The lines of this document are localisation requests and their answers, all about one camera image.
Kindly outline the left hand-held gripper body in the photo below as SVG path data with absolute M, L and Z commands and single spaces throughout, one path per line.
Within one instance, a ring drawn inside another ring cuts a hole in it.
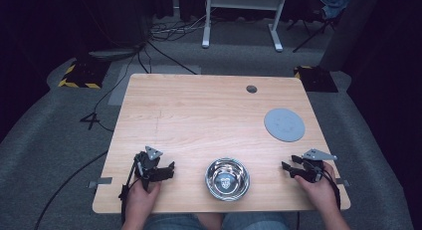
M 144 190 L 148 189 L 150 182 L 162 179 L 162 171 L 157 167 L 161 155 L 161 151 L 147 146 L 145 151 L 141 151 L 134 157 L 135 175 L 141 180 Z

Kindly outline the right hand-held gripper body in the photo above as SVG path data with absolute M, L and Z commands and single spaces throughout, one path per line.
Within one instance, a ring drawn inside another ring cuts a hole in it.
M 315 183 L 321 180 L 323 176 L 323 161 L 337 160 L 336 155 L 323 152 L 321 150 L 312 148 L 302 155 L 303 166 L 309 176 L 306 180 L 310 183 Z

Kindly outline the person's right hand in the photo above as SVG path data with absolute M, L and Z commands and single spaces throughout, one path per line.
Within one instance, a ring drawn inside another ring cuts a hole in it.
M 339 212 L 339 209 L 332 188 L 332 185 L 336 184 L 332 166 L 325 162 L 323 164 L 323 173 L 324 177 L 316 183 L 309 183 L 298 175 L 295 180 L 321 215 L 333 216 Z

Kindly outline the person's left hand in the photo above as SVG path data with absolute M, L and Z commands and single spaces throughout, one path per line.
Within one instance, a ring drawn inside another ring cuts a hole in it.
M 143 222 L 145 224 L 155 205 L 160 188 L 161 183 L 157 182 L 150 191 L 146 191 L 143 189 L 141 182 L 135 182 L 128 192 L 125 221 Z

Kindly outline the grey round mat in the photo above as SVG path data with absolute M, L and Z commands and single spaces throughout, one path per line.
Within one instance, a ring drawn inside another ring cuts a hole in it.
M 264 126 L 274 138 L 293 142 L 305 135 L 306 127 L 303 119 L 288 109 L 272 109 L 264 117 Z

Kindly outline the shiny steel bowl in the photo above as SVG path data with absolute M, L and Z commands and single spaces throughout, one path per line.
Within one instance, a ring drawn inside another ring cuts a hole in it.
M 249 190 L 250 174 L 238 159 L 222 157 L 212 161 L 205 171 L 205 185 L 221 201 L 237 201 Z

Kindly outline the person's legs in jeans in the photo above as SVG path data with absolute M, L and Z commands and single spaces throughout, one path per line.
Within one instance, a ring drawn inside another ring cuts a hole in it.
M 226 213 L 218 230 L 290 230 L 281 212 Z M 194 214 L 155 214 L 143 230 L 208 230 Z

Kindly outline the black yellow striped base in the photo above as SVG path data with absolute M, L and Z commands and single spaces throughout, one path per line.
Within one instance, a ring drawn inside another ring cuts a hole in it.
M 59 87 L 101 89 L 110 62 L 73 61 L 59 82 Z
M 320 67 L 297 66 L 294 68 L 294 77 L 302 81 L 307 92 L 338 92 L 330 72 L 324 71 Z

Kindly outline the black folding chair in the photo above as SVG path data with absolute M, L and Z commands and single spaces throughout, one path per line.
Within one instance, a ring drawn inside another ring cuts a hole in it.
M 326 27 L 331 26 L 334 30 L 334 24 L 339 21 L 344 9 L 344 5 L 328 0 L 286 0 L 282 18 L 291 22 L 288 30 L 301 21 L 308 34 L 293 52 L 297 52 L 316 35 L 323 34 Z

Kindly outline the blue cloth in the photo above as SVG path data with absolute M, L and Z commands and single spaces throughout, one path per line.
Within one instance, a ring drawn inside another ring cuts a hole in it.
M 325 20 L 337 17 L 348 5 L 350 0 L 319 0 L 323 7 L 322 16 Z

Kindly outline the white desk frame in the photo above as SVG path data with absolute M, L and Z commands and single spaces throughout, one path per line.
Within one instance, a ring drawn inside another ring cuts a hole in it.
M 282 42 L 280 41 L 277 28 L 284 8 L 284 4 L 285 0 L 206 0 L 205 26 L 203 31 L 202 47 L 204 49 L 210 47 L 212 8 L 248 9 L 261 11 L 275 11 L 274 21 L 268 25 L 268 29 L 272 37 L 275 50 L 277 52 L 282 52 L 284 48 Z

